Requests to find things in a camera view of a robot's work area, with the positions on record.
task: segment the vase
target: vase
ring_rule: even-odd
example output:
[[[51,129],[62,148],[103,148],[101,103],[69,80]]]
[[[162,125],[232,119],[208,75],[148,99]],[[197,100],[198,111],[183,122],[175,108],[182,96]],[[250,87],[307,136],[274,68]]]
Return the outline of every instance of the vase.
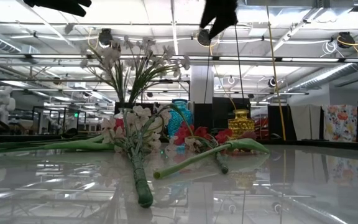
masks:
[[[229,119],[229,129],[233,131],[233,138],[237,138],[246,131],[254,131],[255,123],[253,119],[248,119],[249,110],[234,110],[234,119]]]
[[[191,111],[186,109],[186,105],[187,105],[187,100],[184,99],[174,99],[172,100],[172,103],[175,104],[179,110],[183,113],[183,115],[186,118],[186,122],[191,125]],[[168,123],[168,135],[169,136],[174,136],[176,134],[176,132],[178,131],[178,129],[181,126],[181,123],[183,122],[183,118],[180,116],[179,113],[177,113],[174,110],[170,111],[171,114],[171,119],[169,120]]]

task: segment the flower stem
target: flower stem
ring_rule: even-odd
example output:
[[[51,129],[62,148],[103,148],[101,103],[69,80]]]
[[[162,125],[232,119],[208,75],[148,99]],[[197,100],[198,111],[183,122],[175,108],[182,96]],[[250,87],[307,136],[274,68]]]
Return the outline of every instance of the flower stem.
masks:
[[[200,160],[204,159],[207,156],[213,155],[216,152],[220,152],[223,149],[227,149],[229,147],[231,147],[231,144],[223,144],[222,146],[218,146],[218,147],[216,147],[214,149],[211,149],[211,150],[208,150],[208,151],[203,152],[201,154],[198,154],[197,156],[193,156],[191,158],[188,158],[185,161],[183,161],[183,162],[181,162],[181,163],[179,163],[177,165],[168,167],[168,168],[163,169],[163,170],[158,170],[158,171],[154,172],[153,176],[156,179],[164,178],[164,177],[166,177],[166,176],[168,176],[170,174],[178,172],[179,170],[185,168],[186,166],[188,166],[188,165],[190,165],[190,164],[192,164],[194,162],[200,161]]]

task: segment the pipe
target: pipe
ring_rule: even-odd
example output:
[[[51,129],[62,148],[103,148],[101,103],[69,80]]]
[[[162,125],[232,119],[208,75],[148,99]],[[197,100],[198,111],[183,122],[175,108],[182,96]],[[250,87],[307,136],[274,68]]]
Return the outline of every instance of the pipe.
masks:
[[[345,63],[334,68],[323,68],[289,85],[287,91],[294,91],[299,88],[314,88],[355,72],[358,72],[358,63]]]

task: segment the floral fabric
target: floral fabric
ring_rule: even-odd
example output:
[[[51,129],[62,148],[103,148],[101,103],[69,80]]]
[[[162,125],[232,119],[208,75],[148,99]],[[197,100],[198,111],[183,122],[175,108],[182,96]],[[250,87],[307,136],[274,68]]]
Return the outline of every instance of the floral fabric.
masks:
[[[355,142],[357,107],[351,105],[323,106],[324,139],[337,142]]]

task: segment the spotlight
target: spotlight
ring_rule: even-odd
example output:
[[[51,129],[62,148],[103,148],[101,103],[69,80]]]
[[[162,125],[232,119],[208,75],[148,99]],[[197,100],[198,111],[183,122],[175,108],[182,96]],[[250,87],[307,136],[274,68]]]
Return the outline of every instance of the spotlight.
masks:
[[[230,84],[233,84],[233,83],[234,83],[233,76],[230,76],[230,78],[229,78],[229,79],[227,79],[227,81],[228,81]]]
[[[112,40],[111,29],[102,29],[102,31],[99,33],[100,44],[109,46],[110,40]]]
[[[270,88],[275,87],[275,86],[276,86],[276,81],[274,80],[274,78],[269,79],[267,85],[268,85]]]

